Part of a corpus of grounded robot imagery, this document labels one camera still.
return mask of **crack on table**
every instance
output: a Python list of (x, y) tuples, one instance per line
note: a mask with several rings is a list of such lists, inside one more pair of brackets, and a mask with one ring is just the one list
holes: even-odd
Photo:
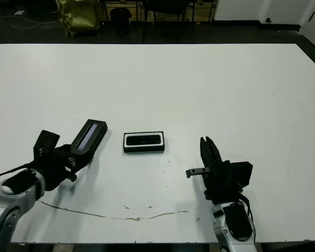
[(55, 209), (59, 209), (59, 210), (64, 210), (64, 211), (67, 211), (67, 212), (72, 212), (72, 213), (77, 213), (77, 214), (85, 214), (85, 215), (90, 215), (90, 216), (94, 216), (94, 217), (100, 217), (100, 218), (107, 218), (107, 219), (123, 219), (123, 220), (130, 220), (130, 221), (136, 221), (136, 222), (139, 222), (141, 221), (142, 219), (154, 219), (154, 218), (157, 218), (157, 217), (161, 217), (161, 216), (164, 216), (164, 215), (171, 215), (171, 214), (178, 214), (178, 213), (189, 213), (189, 212), (193, 212), (197, 209), (199, 209), (200, 207), (204, 206), (204, 205), (207, 205), (207, 203), (204, 203), (202, 205), (200, 205), (199, 207), (195, 208), (194, 210), (190, 210), (190, 211), (177, 211), (177, 212), (170, 212), (170, 213), (164, 213), (164, 214), (158, 214), (158, 215), (155, 215), (153, 217), (149, 217), (149, 218), (142, 218), (142, 217), (138, 217), (138, 218), (119, 218), (119, 217), (110, 217), (110, 216), (104, 216), (104, 215), (99, 215), (99, 214), (92, 214), (92, 213), (86, 213), (86, 212), (81, 212), (81, 211), (76, 211), (76, 210), (70, 210), (70, 209), (67, 209), (67, 208), (63, 208), (63, 207), (59, 207), (59, 206), (53, 206), (53, 205), (50, 205), (48, 203), (45, 203), (44, 201), (38, 201), (46, 206), (50, 206), (52, 208), (55, 208)]

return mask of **yellow bag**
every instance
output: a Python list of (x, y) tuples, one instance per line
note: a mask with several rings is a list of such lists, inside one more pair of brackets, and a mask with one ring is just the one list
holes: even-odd
[(97, 31), (100, 26), (101, 3), (95, 0), (58, 0), (59, 19), (67, 36)]

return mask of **trash can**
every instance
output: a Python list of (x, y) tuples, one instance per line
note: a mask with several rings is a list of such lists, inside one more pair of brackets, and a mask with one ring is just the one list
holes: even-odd
[(127, 35), (130, 32), (128, 19), (132, 17), (131, 12), (126, 8), (115, 8), (110, 12), (111, 20), (114, 23), (118, 35)]

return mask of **desk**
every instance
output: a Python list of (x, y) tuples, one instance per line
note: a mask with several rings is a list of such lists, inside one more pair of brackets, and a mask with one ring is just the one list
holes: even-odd
[[(200, 137), (254, 165), (256, 241), (315, 240), (315, 64), (297, 45), (0, 45), (0, 172), (41, 130), (71, 143), (109, 130), (75, 183), (19, 221), (19, 243), (215, 243)], [(124, 132), (164, 131), (164, 153), (125, 154)]]

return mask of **black case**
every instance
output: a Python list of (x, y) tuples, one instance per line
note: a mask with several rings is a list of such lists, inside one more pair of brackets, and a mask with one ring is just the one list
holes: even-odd
[[(156, 146), (136, 146), (133, 145), (131, 147), (125, 147), (125, 135), (126, 134), (142, 134), (142, 133), (162, 133), (162, 141), (163, 141), (163, 145), (156, 145)], [(123, 137), (123, 142), (122, 142), (122, 146), (124, 149), (125, 153), (128, 152), (143, 152), (143, 151), (164, 151), (164, 134), (163, 131), (149, 131), (149, 132), (129, 132), (129, 133), (124, 133), (124, 137)]]

